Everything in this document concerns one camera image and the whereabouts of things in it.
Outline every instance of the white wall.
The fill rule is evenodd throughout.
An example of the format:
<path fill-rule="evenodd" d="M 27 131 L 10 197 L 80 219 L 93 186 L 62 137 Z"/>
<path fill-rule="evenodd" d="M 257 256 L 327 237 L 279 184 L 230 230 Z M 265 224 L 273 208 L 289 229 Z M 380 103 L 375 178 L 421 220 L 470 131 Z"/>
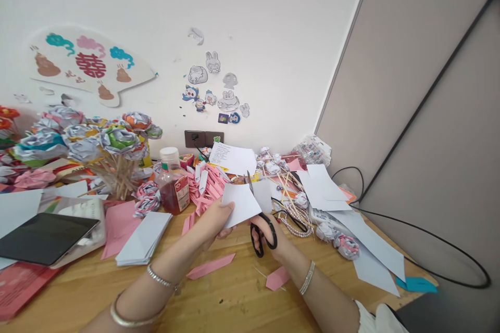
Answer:
<path fill-rule="evenodd" d="M 358 0 L 0 0 L 0 91 L 2 105 L 23 112 L 43 110 L 37 81 L 23 68 L 29 35 L 52 24 L 94 29 L 143 57 L 158 71 L 153 82 L 121 94 L 120 108 L 92 102 L 92 94 L 43 83 L 57 94 L 79 100 L 89 116 L 115 117 L 125 111 L 150 114 L 165 136 L 153 142 L 153 154 L 166 145 L 184 151 L 184 130 L 224 131 L 226 143 L 276 152 L 291 150 L 314 130 Z M 189 27 L 205 34 L 203 46 L 187 37 Z M 205 65 L 205 52 L 216 50 L 221 72 L 200 85 L 203 94 L 223 91 L 222 77 L 237 75 L 235 93 L 249 103 L 250 117 L 238 125 L 217 123 L 219 110 L 196 113 L 182 101 L 191 65 Z M 33 104 L 14 103 L 13 94 Z M 25 118 L 28 126 L 32 118 Z"/>

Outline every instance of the pink origami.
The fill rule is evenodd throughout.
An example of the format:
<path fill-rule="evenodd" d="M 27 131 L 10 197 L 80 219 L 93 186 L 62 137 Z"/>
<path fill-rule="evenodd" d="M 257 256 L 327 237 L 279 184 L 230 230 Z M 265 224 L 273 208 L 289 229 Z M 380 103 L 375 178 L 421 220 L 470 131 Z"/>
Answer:
<path fill-rule="evenodd" d="M 18 176 L 14 185 L 25 189 L 38 189 L 47 187 L 55 179 L 56 176 L 51 170 L 35 169 Z"/>

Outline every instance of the bouquet of paper flowers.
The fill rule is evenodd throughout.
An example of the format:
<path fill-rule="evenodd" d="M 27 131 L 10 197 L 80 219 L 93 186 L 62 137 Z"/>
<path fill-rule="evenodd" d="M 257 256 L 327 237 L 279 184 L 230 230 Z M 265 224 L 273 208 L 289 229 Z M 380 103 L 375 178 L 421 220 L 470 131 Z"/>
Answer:
<path fill-rule="evenodd" d="M 13 148 L 14 156 L 31 167 L 66 156 L 98 175 L 120 200 L 137 190 L 132 173 L 149 154 L 148 139 L 163 131 L 143 113 L 119 119 L 85 118 L 82 112 L 57 106 L 42 113 L 32 133 Z"/>

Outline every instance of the pink paper strip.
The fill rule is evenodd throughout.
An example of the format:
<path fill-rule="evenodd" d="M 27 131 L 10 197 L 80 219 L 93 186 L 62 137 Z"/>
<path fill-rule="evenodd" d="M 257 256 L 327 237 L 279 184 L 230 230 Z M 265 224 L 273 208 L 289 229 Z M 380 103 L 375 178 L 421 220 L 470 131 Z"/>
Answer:
<path fill-rule="evenodd" d="M 285 267 L 279 267 L 269 276 L 267 276 L 266 287 L 272 291 L 278 290 L 288 282 L 290 275 L 286 272 Z"/>
<path fill-rule="evenodd" d="M 220 269 L 228 264 L 231 264 L 235 256 L 236 254 L 234 253 L 231 255 L 227 255 L 223 258 L 197 266 L 187 274 L 187 277 L 189 279 L 198 279 L 200 277 L 203 277 L 213 271 L 216 271 L 217 269 Z"/>

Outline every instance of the stack of paper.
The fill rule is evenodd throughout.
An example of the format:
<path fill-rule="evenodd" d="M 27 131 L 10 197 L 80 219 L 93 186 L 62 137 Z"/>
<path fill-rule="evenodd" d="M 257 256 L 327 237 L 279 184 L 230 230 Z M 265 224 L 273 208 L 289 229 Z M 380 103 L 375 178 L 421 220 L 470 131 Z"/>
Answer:
<path fill-rule="evenodd" d="M 148 213 L 116 256 L 116 265 L 148 264 L 171 218 L 170 213 Z"/>

